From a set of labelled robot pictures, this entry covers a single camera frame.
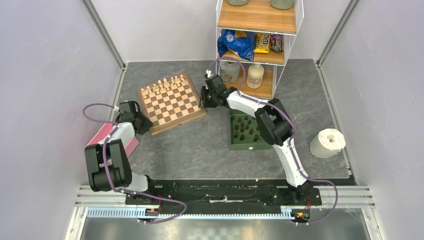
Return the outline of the wooden chess board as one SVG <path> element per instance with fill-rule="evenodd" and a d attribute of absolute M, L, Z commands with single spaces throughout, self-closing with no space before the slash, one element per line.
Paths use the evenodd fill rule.
<path fill-rule="evenodd" d="M 143 113 L 152 122 L 152 135 L 204 116 L 200 97 L 186 72 L 165 77 L 138 90 Z"/>

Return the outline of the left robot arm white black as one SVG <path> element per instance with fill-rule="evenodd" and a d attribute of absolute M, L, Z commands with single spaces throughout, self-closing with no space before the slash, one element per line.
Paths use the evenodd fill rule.
<path fill-rule="evenodd" d="M 149 186 L 149 176 L 133 172 L 129 157 L 140 143 L 137 136 L 145 134 L 153 123 L 137 101 L 124 101 L 110 108 L 118 113 L 116 119 L 102 121 L 102 127 L 84 149 L 89 186 L 94 192 L 114 191 L 152 204 L 157 191 Z"/>

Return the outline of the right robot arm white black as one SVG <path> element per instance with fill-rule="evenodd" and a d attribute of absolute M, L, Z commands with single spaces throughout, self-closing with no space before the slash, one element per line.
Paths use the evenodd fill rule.
<path fill-rule="evenodd" d="M 226 107 L 253 117 L 263 140 L 276 151 L 285 172 L 290 202 L 300 205 L 309 198 L 313 185 L 302 167 L 294 146 L 294 125 L 277 98 L 263 101 L 244 94 L 234 87 L 226 87 L 217 74 L 205 74 L 201 88 L 201 108 Z"/>

